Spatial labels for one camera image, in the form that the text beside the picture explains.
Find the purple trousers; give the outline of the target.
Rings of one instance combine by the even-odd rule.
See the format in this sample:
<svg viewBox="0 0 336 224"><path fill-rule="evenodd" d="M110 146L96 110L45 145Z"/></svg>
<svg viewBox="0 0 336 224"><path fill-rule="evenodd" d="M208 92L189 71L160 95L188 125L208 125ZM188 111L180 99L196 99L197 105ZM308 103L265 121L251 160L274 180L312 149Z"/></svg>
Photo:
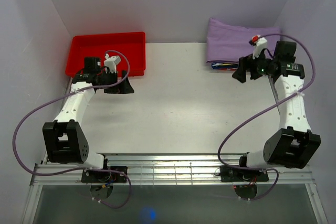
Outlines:
<svg viewBox="0 0 336 224"><path fill-rule="evenodd" d="M253 53L249 41L256 35L273 34L267 37L267 48L274 52L276 42L280 40L279 27L251 28L232 26L210 18L206 37L206 62L237 63L239 58Z"/></svg>

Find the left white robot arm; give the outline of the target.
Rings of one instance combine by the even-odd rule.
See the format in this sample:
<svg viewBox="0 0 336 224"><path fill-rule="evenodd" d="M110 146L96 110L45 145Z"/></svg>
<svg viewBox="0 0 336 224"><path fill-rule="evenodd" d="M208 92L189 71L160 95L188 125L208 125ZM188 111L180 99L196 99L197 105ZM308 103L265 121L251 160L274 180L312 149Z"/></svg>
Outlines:
<svg viewBox="0 0 336 224"><path fill-rule="evenodd" d="M94 168L93 175L105 182L111 177L111 168L104 164L105 157L89 149L81 122L90 100L98 89L107 94L132 94L129 72L117 71L122 57L106 53L104 61L86 57L84 67L76 72L70 86L71 95L52 122L43 126L43 137L48 160L58 164L73 164Z"/></svg>

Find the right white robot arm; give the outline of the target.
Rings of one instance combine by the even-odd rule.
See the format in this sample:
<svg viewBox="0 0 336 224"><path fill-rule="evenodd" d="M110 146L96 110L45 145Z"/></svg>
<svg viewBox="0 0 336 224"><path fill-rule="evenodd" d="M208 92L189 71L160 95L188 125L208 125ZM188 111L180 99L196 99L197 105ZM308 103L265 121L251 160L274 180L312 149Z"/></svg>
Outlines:
<svg viewBox="0 0 336 224"><path fill-rule="evenodd" d="M253 37L249 42L254 51L239 59L233 78L246 82L268 76L279 112L279 129L264 144L262 150L247 152L239 159L238 177L250 180L256 168L304 168L321 144L320 135L314 134L308 123L304 98L305 70L295 62L296 43L278 41L274 54L267 58L267 40Z"/></svg>

